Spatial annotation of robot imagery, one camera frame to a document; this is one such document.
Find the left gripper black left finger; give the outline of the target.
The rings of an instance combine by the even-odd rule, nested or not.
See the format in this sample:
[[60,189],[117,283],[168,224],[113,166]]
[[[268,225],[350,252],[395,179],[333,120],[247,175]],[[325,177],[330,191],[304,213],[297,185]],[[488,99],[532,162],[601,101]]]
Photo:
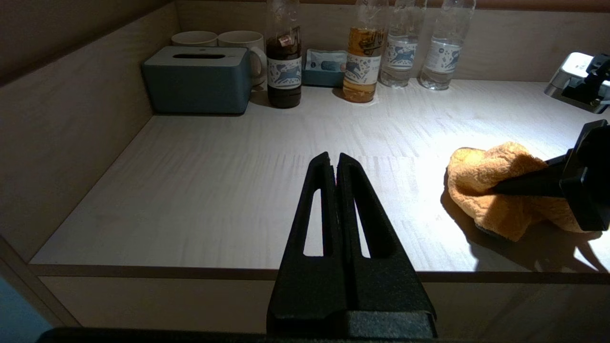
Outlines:
[[[338,220],[336,180],[329,154],[308,165],[272,297],[268,334],[331,334],[330,319],[346,308],[344,243]],[[304,252],[314,193],[321,193],[322,256]]]

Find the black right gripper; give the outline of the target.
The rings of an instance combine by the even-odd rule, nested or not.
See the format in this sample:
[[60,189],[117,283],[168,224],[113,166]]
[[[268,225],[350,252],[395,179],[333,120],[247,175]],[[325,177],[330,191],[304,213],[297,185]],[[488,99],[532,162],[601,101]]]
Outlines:
[[547,167],[503,180],[496,194],[565,197],[584,232],[609,228],[609,123],[586,123],[573,149],[546,161]]

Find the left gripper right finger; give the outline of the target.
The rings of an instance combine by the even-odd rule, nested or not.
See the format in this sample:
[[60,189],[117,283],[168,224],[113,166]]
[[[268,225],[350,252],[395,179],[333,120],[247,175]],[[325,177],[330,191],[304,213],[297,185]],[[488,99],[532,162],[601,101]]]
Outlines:
[[362,165],[338,159],[348,336],[436,336],[436,311]]

